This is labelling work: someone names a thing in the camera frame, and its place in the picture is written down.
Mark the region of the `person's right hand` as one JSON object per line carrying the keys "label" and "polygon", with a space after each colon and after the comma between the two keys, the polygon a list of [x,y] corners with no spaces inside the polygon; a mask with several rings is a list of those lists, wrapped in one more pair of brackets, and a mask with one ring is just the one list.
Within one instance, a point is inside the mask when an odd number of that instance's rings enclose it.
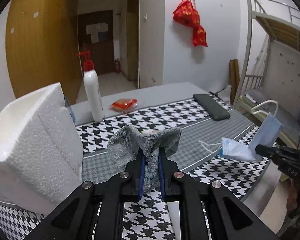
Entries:
{"label": "person's right hand", "polygon": [[290,178],[290,188],[287,199],[287,216],[290,219],[300,215],[300,180]]}

